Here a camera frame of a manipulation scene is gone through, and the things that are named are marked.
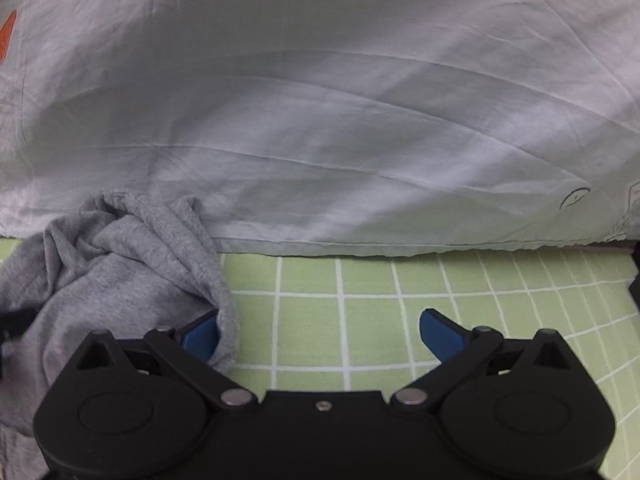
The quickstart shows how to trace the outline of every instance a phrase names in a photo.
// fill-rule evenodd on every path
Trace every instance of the white grid line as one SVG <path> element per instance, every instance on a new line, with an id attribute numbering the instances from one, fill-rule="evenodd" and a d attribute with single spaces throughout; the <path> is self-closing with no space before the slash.
<path id="1" fill-rule="evenodd" d="M 415 367 L 436 367 L 440 361 L 418 361 L 414 363 Z M 251 365 L 236 364 L 234 368 L 239 370 L 264 370 L 270 372 L 273 367 L 271 365 Z M 411 369 L 409 363 L 398 363 L 392 365 L 369 365 L 369 366 L 277 366 L 279 372 L 381 372 L 385 370 L 407 370 Z"/>
<path id="2" fill-rule="evenodd" d="M 625 422 L 631 415 L 633 415 L 637 410 L 640 410 L 640 406 L 636 406 L 634 409 L 632 409 L 631 411 L 629 411 L 624 417 L 622 417 L 619 421 L 618 421 L 618 426 L 622 425 L 623 422 Z"/>
<path id="3" fill-rule="evenodd" d="M 522 275 L 522 270 L 520 269 L 520 266 L 518 265 L 518 261 L 516 260 L 516 257 L 513 256 L 512 252 L 509 252 L 509 255 L 511 256 L 511 260 L 513 261 L 513 265 L 516 266 L 516 271 L 518 272 L 518 276 L 520 277 L 520 281 L 522 282 L 522 286 L 524 287 L 524 290 L 527 293 L 527 296 L 529 297 L 529 301 L 531 302 L 532 306 L 533 306 L 533 314 L 534 316 L 536 316 L 536 321 L 538 322 L 538 326 L 542 327 L 542 318 L 540 317 L 540 311 L 538 310 L 538 305 L 536 304 L 536 300 L 533 298 L 533 295 L 531 293 L 531 291 L 529 290 L 529 286 L 527 285 L 527 282 L 524 279 L 524 276 Z"/>
<path id="4" fill-rule="evenodd" d="M 540 254 L 540 252 L 536 251 L 536 254 L 538 255 L 538 259 L 540 260 L 540 263 L 542 264 L 543 269 L 545 269 L 545 274 L 549 279 L 549 283 L 551 283 L 553 285 L 553 287 L 551 287 L 551 290 L 554 290 L 556 292 L 556 295 L 558 296 L 558 301 L 560 302 L 560 309 L 564 313 L 564 317 L 566 318 L 566 322 L 569 325 L 569 330 L 571 330 L 571 333 L 575 333 L 574 324 L 572 323 L 571 319 L 569 318 L 569 313 L 567 312 L 566 307 L 564 306 L 564 300 L 562 299 L 562 294 L 560 294 L 560 289 L 559 289 L 558 286 L 556 286 L 556 282 L 554 280 L 554 277 L 551 275 L 551 272 L 549 272 L 549 268 L 546 266 L 545 261 L 542 259 L 542 255 Z M 576 345 L 578 346 L 578 349 L 582 350 L 582 347 L 580 346 L 580 342 L 579 341 L 576 341 Z"/>
<path id="5" fill-rule="evenodd" d="M 564 261 L 564 266 L 566 267 L 566 269 L 569 271 L 569 275 L 571 276 L 571 279 L 574 280 L 575 283 L 578 283 L 578 279 L 575 277 L 574 274 L 574 270 L 571 268 L 571 265 L 569 265 L 569 261 L 566 259 L 566 255 L 564 254 L 563 251 L 560 251 L 560 256 L 562 256 L 562 260 Z M 598 322 L 595 319 L 595 316 L 593 315 L 593 312 L 591 311 L 591 305 L 589 304 L 589 302 L 587 301 L 587 295 L 584 293 L 584 290 L 580 289 L 580 294 L 582 296 L 582 301 L 584 302 L 584 307 L 589 315 L 589 318 L 591 319 L 591 322 L 594 325 L 597 325 Z M 596 330 L 596 337 L 598 338 L 598 344 L 600 345 L 600 350 L 602 351 L 602 356 L 604 357 L 604 362 L 607 365 L 607 369 L 611 372 L 611 360 L 609 359 L 609 355 L 607 354 L 607 349 L 606 346 L 604 345 L 604 339 L 602 338 L 602 334 L 600 333 L 600 330 Z M 616 381 L 611 381 L 611 384 L 613 386 L 613 394 L 616 397 L 616 401 L 618 402 L 618 406 L 620 406 L 620 408 L 622 408 L 622 401 L 620 400 L 620 392 L 618 391 L 618 385 L 616 384 Z M 631 457 L 631 452 L 629 451 L 629 442 L 628 439 L 626 438 L 626 434 L 623 438 L 623 443 L 625 446 L 625 453 L 626 453 L 626 460 L 629 461 L 630 457 Z"/>
<path id="6" fill-rule="evenodd" d="M 442 270 L 443 276 L 446 276 L 446 272 Z M 454 310 L 456 311 L 456 315 L 458 316 L 458 306 L 454 301 L 454 298 L 464 298 L 464 297 L 474 297 L 474 296 L 502 296 L 508 294 L 527 294 L 528 292 L 557 292 L 559 290 L 567 290 L 571 288 L 584 288 L 588 286 L 593 286 L 597 284 L 619 284 L 619 283 L 628 283 L 629 280 L 610 280 L 610 281 L 600 281 L 594 283 L 580 283 L 577 285 L 558 285 L 558 286 L 548 286 L 542 288 L 516 288 L 514 290 L 495 290 L 491 291 L 481 291 L 481 292 L 450 292 L 451 285 L 449 283 L 449 279 L 445 279 L 445 286 L 447 287 L 448 292 L 446 293 L 433 293 L 433 294 L 402 294 L 402 298 L 404 300 L 426 300 L 429 298 L 449 298 L 452 303 L 454 303 Z M 238 296 L 274 296 L 275 292 L 272 290 L 232 290 L 232 294 L 237 294 Z M 281 298 L 327 298 L 331 300 L 337 299 L 337 294 L 329 294 L 323 292 L 280 292 L 278 294 Z M 394 300 L 398 297 L 397 294 L 343 294 L 342 297 L 345 300 Z"/>
<path id="7" fill-rule="evenodd" d="M 633 457 L 623 468 L 622 471 L 620 471 L 617 475 L 615 475 L 613 477 L 613 480 L 618 480 L 618 478 L 620 478 L 624 473 L 626 473 L 626 470 L 629 469 L 632 465 L 633 462 L 635 462 L 636 460 L 638 460 L 638 457 L 640 456 L 640 452 L 638 452 L 636 454 L 635 457 Z"/>
<path id="8" fill-rule="evenodd" d="M 502 322 L 502 329 L 504 330 L 502 333 L 505 337 L 509 336 L 509 327 L 507 326 L 507 320 L 504 318 L 504 311 L 502 310 L 502 306 L 500 305 L 500 301 L 498 301 L 498 296 L 495 294 L 494 286 L 491 283 L 491 279 L 489 279 L 489 272 L 486 270 L 486 266 L 482 258 L 480 257 L 480 251 L 475 251 L 476 257 L 478 258 L 478 262 L 480 262 L 480 267 L 482 267 L 482 272 L 484 273 L 484 278 L 486 279 L 486 284 L 489 285 L 489 293 L 494 297 L 495 306 L 498 308 L 498 313 L 500 313 L 500 321 Z"/>
<path id="9" fill-rule="evenodd" d="M 628 367 L 629 365 L 635 363 L 638 359 L 640 359 L 640 355 L 637 355 L 636 357 L 633 357 L 631 359 L 629 359 L 627 362 L 625 362 L 624 364 L 620 365 L 618 368 L 616 368 L 615 370 L 610 371 L 608 374 L 602 376 L 601 378 L 599 378 L 596 381 L 596 384 L 600 384 L 603 383 L 604 381 L 606 381 L 607 379 L 609 379 L 610 377 L 613 377 L 615 374 L 617 374 L 618 372 L 621 372 L 622 370 L 624 370 L 626 367 Z"/>
<path id="10" fill-rule="evenodd" d="M 440 256 L 440 254 L 437 254 L 437 258 L 438 265 L 440 266 L 440 272 L 442 273 L 442 279 L 444 280 L 444 286 L 447 289 L 447 293 L 442 295 L 442 297 L 450 299 L 451 304 L 453 305 L 453 312 L 456 314 L 456 323 L 462 325 L 462 318 L 460 317 L 458 302 L 456 301 L 455 294 L 453 294 L 453 291 L 451 290 L 451 283 L 449 281 L 449 277 L 447 276 L 447 271 L 444 269 L 444 262 L 442 261 L 442 257 Z"/>
<path id="11" fill-rule="evenodd" d="M 349 339 L 347 335 L 347 311 L 344 305 L 344 280 L 342 278 L 342 261 L 335 259 L 335 291 L 340 317 L 340 352 L 342 353 L 342 380 L 345 391 L 351 390 L 351 374 L 349 368 Z"/>
<path id="12" fill-rule="evenodd" d="M 406 305 L 402 298 L 402 288 L 400 287 L 400 279 L 398 278 L 398 269 L 396 268 L 396 262 L 393 260 L 391 260 L 391 273 L 394 276 L 394 284 L 396 286 L 396 293 L 398 294 L 398 303 L 400 304 L 400 316 L 402 317 L 402 329 L 404 331 L 404 342 L 406 344 L 406 354 L 409 358 L 411 377 L 415 380 L 417 375 L 415 371 L 414 349 L 411 345 L 411 334 L 409 332 L 409 321 L 406 315 Z"/>
<path id="13" fill-rule="evenodd" d="M 587 269 L 589 269 L 589 275 L 591 276 L 591 280 L 595 284 L 596 290 L 598 291 L 598 295 L 600 296 L 600 299 L 602 300 L 602 306 L 604 307 L 607 315 L 610 318 L 611 317 L 611 313 L 610 313 L 609 309 L 607 308 L 607 300 L 605 300 L 604 294 L 602 293 L 602 290 L 600 289 L 600 283 L 597 282 L 597 280 L 596 280 L 596 275 L 593 272 L 593 268 L 591 267 L 591 264 L 589 263 L 587 257 L 584 255 L 584 251 L 581 250 L 580 254 L 582 255 L 582 259 L 584 260 L 584 264 L 587 266 Z"/>
<path id="14" fill-rule="evenodd" d="M 276 290 L 273 295 L 273 326 L 271 327 L 271 388 L 276 387 L 278 368 L 278 331 L 280 328 L 280 287 L 282 285 L 282 256 L 276 261 Z"/>
<path id="15" fill-rule="evenodd" d="M 588 333 L 591 333 L 591 332 L 596 332 L 597 330 L 600 330 L 601 328 L 615 325 L 617 323 L 620 323 L 621 321 L 626 321 L 627 319 L 631 319 L 632 317 L 635 317 L 635 316 L 640 316 L 640 313 L 635 312 L 633 314 L 627 314 L 626 316 L 619 317 L 618 319 L 614 319 L 613 321 L 607 321 L 606 323 L 603 323 L 601 325 L 592 326 L 591 328 L 588 328 L 586 330 L 580 330 L 580 332 L 573 332 L 573 333 L 571 333 L 569 335 L 564 336 L 564 338 L 565 339 L 571 339 L 573 337 L 578 337 L 580 335 L 588 334 Z"/>

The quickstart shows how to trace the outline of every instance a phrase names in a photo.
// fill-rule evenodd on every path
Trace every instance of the blue gripper pad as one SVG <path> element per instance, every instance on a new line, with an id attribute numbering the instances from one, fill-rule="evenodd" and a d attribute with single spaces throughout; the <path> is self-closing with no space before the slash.
<path id="1" fill-rule="evenodd" d="M 207 314 L 190 324 L 180 337 L 180 346 L 199 360 L 208 361 L 220 341 L 216 319 L 216 315 Z"/>
<path id="2" fill-rule="evenodd" d="M 469 330 L 433 308 L 420 315 L 420 339 L 442 363 L 463 350 L 470 335 Z"/>

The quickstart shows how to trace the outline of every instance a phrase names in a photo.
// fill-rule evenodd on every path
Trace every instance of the grey t-shirt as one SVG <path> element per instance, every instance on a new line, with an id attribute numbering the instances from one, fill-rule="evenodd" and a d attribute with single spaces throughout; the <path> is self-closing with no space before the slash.
<path id="1" fill-rule="evenodd" d="M 105 192 L 9 257 L 0 274 L 0 312 L 39 312 L 19 340 L 2 346 L 4 480 L 46 473 L 33 415 L 89 331 L 139 338 L 158 325 L 186 325 L 216 306 L 221 338 L 209 363 L 218 370 L 232 363 L 235 314 L 194 205 L 192 198 L 165 205 L 143 193 Z"/>

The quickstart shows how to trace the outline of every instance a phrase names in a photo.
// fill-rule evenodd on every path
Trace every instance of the green grid mat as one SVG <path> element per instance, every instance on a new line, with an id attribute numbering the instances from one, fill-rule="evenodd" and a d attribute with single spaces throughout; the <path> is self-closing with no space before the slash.
<path id="1" fill-rule="evenodd" d="M 15 242 L 0 240 L 0 260 Z M 603 474 L 640 478 L 637 269 L 613 251 L 464 251 L 412 258 L 222 256 L 241 325 L 229 375 L 267 389 L 380 389 L 386 396 L 438 365 L 418 334 L 425 308 L 507 337 L 559 330 L 617 420 Z"/>

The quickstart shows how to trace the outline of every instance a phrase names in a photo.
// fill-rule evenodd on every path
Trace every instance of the silver pin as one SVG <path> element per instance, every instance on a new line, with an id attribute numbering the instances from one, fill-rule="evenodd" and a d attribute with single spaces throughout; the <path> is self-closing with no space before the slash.
<path id="1" fill-rule="evenodd" d="M 404 388 L 396 393 L 396 399 L 405 406 L 417 406 L 427 400 L 427 392 L 420 388 Z"/>
<path id="2" fill-rule="evenodd" d="M 244 388 L 232 388 L 220 395 L 220 400 L 227 406 L 244 406 L 253 399 L 253 394 Z"/>
<path id="3" fill-rule="evenodd" d="M 328 412 L 333 406 L 333 403 L 328 400 L 318 400 L 316 402 L 316 410 L 319 412 Z"/>

